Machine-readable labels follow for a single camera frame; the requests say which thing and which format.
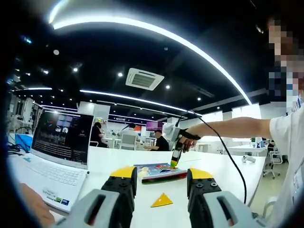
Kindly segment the person's right hand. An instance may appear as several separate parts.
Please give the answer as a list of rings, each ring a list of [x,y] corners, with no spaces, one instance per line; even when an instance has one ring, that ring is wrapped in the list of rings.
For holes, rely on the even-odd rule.
[[[177,142],[177,147],[183,153],[188,152],[191,147],[194,147],[198,140],[200,140],[197,134],[191,134],[188,132],[188,129],[182,129],[179,133],[179,139]]]

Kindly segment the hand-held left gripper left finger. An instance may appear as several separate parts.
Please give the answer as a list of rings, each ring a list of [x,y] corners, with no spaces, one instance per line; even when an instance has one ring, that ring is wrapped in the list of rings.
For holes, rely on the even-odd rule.
[[[137,168],[127,166],[110,174],[101,189],[86,194],[57,228],[129,228],[134,212]]]

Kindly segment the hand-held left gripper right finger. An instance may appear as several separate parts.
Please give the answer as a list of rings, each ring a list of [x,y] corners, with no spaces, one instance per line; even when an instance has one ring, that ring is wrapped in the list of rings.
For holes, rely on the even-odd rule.
[[[261,216],[229,191],[222,191],[213,176],[195,168],[187,171],[187,197],[193,228],[265,228]]]

